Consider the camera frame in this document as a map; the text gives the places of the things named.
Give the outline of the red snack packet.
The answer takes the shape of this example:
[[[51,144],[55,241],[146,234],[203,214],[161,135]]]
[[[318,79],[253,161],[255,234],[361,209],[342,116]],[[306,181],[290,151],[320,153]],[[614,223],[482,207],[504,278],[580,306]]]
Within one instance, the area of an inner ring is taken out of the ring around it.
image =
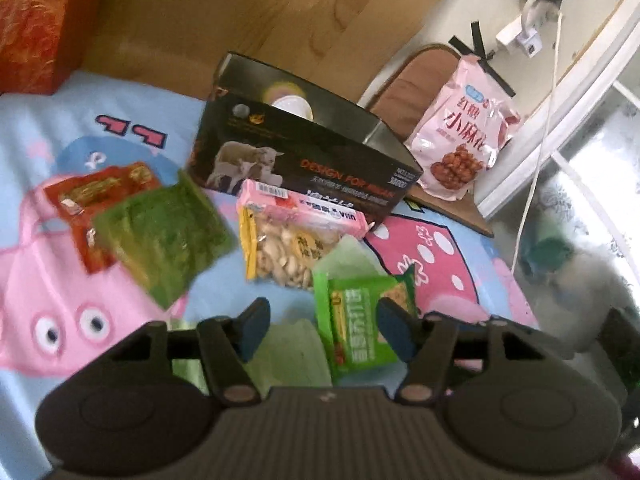
[[[145,162],[133,162],[63,179],[47,186],[44,195],[70,226],[87,273],[95,274],[107,269],[115,259],[96,241],[93,217],[126,198],[159,187],[160,180]]]

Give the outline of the cartoon pig bedsheet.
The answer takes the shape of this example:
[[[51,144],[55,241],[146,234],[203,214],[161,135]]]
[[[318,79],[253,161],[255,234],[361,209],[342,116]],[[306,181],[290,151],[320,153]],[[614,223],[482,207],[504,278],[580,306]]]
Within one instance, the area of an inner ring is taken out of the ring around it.
[[[239,247],[164,311],[119,263],[87,274],[68,224],[44,196],[58,180],[140,160],[174,184],[203,108],[181,94],[83,72],[53,96],[1,93],[1,479],[48,472],[35,432],[39,403],[140,325],[235,316],[256,297],[269,300],[274,324],[316,320],[311,291],[248,282]],[[495,243],[442,214],[401,202],[366,242],[383,272],[416,265],[422,312],[538,327]],[[430,306],[440,294],[471,304]]]

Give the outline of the red gift bag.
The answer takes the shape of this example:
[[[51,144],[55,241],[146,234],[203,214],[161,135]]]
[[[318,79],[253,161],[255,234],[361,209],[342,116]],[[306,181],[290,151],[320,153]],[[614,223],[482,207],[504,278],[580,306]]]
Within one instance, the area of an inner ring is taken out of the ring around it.
[[[1,91],[52,94],[84,58],[101,0],[1,0]]]

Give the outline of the bright green biscuit packet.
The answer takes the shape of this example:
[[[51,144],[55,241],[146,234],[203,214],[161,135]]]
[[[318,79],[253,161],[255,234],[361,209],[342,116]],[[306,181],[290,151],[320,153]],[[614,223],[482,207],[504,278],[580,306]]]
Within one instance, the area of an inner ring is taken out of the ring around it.
[[[376,305],[384,298],[414,318],[418,315],[414,266],[401,274],[363,278],[314,276],[318,333],[334,380],[398,361],[378,330]]]

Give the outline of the nut snack packet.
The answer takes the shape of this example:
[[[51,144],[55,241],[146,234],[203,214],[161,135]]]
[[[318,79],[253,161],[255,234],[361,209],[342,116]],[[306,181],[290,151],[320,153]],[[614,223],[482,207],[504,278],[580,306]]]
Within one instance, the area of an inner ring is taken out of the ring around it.
[[[299,226],[247,207],[239,212],[245,277],[279,286],[312,289],[312,269],[344,236],[337,230]]]

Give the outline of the wooden board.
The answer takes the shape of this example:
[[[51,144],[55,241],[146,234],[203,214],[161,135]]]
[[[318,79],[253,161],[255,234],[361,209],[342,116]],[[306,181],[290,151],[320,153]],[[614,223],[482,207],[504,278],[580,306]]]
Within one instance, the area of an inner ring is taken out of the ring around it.
[[[202,98],[230,51],[357,101],[439,0],[102,0],[90,72]]]

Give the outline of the dark green snack packet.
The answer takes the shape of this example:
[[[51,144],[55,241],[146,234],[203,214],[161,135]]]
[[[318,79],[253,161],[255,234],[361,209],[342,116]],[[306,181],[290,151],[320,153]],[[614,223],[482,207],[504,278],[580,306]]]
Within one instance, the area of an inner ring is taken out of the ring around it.
[[[185,171],[173,185],[140,192],[92,219],[96,241],[165,310],[235,248],[213,202]]]

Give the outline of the black sheep print box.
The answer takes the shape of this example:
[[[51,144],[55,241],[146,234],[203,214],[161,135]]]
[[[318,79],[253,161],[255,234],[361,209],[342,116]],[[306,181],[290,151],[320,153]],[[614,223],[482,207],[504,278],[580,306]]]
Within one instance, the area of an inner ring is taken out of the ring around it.
[[[314,120],[271,103],[302,96]],[[385,122],[286,70],[229,52],[220,61],[186,169],[238,194],[246,179],[352,207],[381,222],[423,171]]]

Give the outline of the yellow lid jelly cup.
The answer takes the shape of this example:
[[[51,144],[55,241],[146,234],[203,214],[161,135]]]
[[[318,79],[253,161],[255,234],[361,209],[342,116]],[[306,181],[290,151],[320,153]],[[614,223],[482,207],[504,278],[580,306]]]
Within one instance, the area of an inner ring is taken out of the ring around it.
[[[296,96],[296,94],[286,94],[275,99],[271,106],[287,112],[288,114],[295,115],[299,118],[303,118],[312,122],[314,120],[314,112],[311,105],[302,96]]]

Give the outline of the pink twisted dough snack bag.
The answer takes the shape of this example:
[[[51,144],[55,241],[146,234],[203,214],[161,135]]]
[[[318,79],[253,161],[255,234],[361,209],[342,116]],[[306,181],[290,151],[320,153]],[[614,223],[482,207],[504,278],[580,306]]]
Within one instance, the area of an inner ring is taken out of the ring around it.
[[[422,190],[447,202],[462,200],[477,178],[495,165],[521,123],[510,96],[480,62],[475,55],[460,58],[405,140],[423,170]]]

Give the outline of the light green pastry packet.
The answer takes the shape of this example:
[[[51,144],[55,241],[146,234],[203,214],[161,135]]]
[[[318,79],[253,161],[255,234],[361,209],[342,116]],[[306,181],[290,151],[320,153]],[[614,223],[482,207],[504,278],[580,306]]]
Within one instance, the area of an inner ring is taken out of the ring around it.
[[[344,235],[340,241],[312,268],[312,277],[370,278],[386,275],[372,250],[361,240]]]

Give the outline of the pink long snack box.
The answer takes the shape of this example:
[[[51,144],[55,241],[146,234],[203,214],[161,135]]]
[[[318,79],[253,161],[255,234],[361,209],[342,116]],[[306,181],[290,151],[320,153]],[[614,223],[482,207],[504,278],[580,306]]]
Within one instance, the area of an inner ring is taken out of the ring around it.
[[[361,240],[370,223],[360,211],[327,200],[245,180],[236,202],[254,214],[301,228],[329,229]]]

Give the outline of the white wall socket adapter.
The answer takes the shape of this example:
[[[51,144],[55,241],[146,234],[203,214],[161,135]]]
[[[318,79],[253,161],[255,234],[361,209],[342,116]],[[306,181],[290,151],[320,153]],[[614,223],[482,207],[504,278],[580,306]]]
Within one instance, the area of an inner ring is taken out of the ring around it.
[[[496,35],[498,47],[507,50],[509,53],[520,50],[528,58],[533,58],[542,50],[538,22],[538,11],[529,12],[526,28],[523,27],[521,15],[518,15]]]

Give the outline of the light green leaf packet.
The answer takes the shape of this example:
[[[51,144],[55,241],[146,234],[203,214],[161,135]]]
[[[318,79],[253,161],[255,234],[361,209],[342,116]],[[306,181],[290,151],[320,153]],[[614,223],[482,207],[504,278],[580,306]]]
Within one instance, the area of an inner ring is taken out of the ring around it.
[[[263,398],[272,387],[332,386],[323,344],[314,324],[306,318],[271,324],[244,368]]]

